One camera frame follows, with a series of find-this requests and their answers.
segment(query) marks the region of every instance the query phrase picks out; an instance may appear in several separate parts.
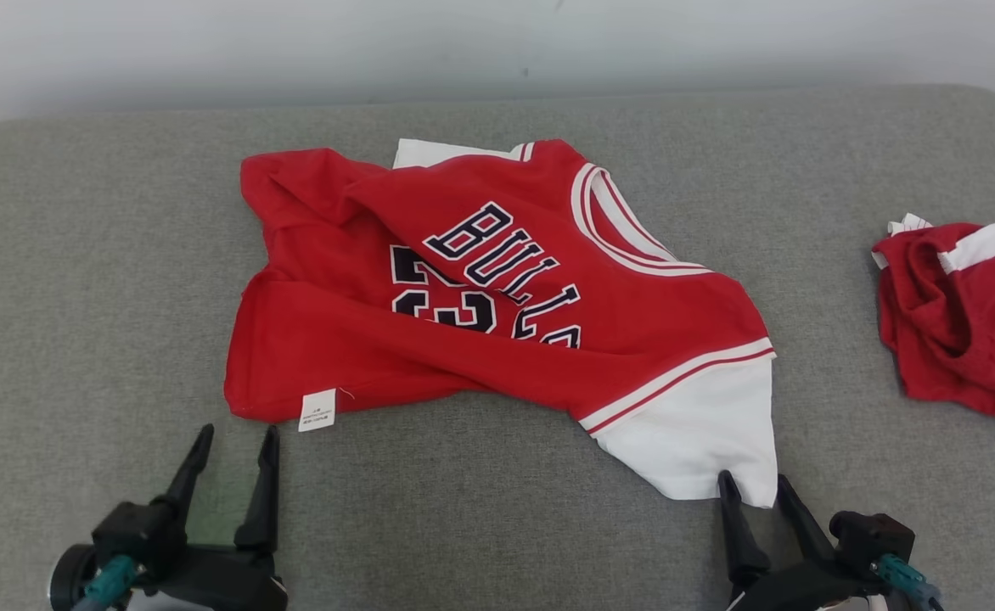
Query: red fabric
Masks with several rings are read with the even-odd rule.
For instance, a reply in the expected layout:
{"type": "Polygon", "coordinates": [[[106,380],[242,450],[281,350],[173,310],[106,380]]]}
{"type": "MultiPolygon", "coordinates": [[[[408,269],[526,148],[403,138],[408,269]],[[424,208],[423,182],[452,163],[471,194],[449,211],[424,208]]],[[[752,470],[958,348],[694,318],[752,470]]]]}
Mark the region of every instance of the red fabric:
{"type": "Polygon", "coordinates": [[[966,223],[880,241],[880,336],[897,353],[906,394],[995,415],[995,256],[944,271],[939,255],[981,227],[966,223]]]}
{"type": "MultiPolygon", "coordinates": [[[[327,149],[245,160],[241,190],[264,225],[268,264],[245,289],[234,326],[225,383],[233,413],[290,420],[303,395],[330,388],[340,390],[340,411],[492,390],[583,418],[692,357],[766,337],[727,276],[638,273],[592,243],[572,214],[586,164],[559,140],[537,143],[527,162],[473,155],[428,169],[389,171],[327,149]],[[493,239],[459,260],[427,246],[490,202],[513,219],[493,239]],[[543,254],[473,286],[470,263],[521,229],[543,254]],[[427,283],[398,283],[393,246],[422,255],[446,281],[422,266],[427,283]],[[528,301],[501,293],[547,256],[559,265],[514,293],[528,301]],[[535,333],[513,338],[518,314],[570,286],[578,300],[528,318],[535,333]],[[417,317],[393,311],[405,291],[426,294],[417,317]],[[493,329],[433,322],[444,309],[478,323],[478,310],[464,308],[470,294],[492,301],[493,329]],[[540,341],[574,326],[579,348],[540,341]]],[[[615,235],[602,212],[593,216],[615,235]]]]}

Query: gray table surface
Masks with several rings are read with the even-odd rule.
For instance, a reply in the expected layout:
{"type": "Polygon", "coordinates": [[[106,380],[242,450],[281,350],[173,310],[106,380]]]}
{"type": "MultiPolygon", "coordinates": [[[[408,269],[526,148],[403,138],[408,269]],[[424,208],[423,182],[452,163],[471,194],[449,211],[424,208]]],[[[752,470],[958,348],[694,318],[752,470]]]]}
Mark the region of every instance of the gray table surface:
{"type": "MultiPolygon", "coordinates": [[[[681,259],[745,284],[774,363],[780,467],[816,517],[886,512],[951,611],[995,608],[995,420],[902,397],[868,250],[886,221],[995,221],[995,94],[827,89],[251,109],[0,124],[0,610],[43,610],[58,555],[163,491],[217,426],[190,519],[229,541],[263,426],[222,372],[263,266],[246,155],[563,138],[681,259]]],[[[723,608],[714,502],[669,502],[562,413],[498,395],[284,426],[278,562],[304,610],[723,608]]],[[[797,551],[750,511],[773,559],[797,551]]]]}

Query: white background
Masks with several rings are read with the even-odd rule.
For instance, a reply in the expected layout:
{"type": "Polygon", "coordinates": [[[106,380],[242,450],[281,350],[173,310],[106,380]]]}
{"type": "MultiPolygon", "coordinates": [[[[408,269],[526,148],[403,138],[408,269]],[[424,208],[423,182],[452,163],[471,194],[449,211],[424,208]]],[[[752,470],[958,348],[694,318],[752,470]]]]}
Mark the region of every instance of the white background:
{"type": "Polygon", "coordinates": [[[0,119],[966,82],[995,0],[0,0],[0,119]]]}

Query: clothing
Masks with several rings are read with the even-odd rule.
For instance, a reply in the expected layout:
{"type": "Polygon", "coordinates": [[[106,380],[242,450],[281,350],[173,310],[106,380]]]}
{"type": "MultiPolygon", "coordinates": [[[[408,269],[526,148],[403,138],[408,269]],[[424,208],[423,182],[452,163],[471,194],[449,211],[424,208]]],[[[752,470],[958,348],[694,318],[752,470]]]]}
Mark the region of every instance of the clothing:
{"type": "Polygon", "coordinates": [[[568,411],[666,496],[711,498],[727,468],[772,506],[774,353],[742,287],[678,261],[567,143],[508,155],[245,160],[269,262],[230,345],[233,412],[289,420],[330,388],[341,412],[492,390],[568,411]]]}
{"type": "Polygon", "coordinates": [[[883,343],[910,397],[995,415],[995,223],[916,219],[874,246],[883,343]]]}

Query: care label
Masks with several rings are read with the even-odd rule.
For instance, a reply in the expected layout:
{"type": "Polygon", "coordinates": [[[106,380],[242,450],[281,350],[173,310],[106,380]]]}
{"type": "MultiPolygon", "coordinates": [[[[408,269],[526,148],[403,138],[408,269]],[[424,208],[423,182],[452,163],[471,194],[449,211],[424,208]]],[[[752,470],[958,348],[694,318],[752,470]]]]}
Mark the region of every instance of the care label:
{"type": "Polygon", "coordinates": [[[335,422],[335,389],[312,392],[301,398],[301,420],[297,421],[297,432],[323,429],[335,422]]]}

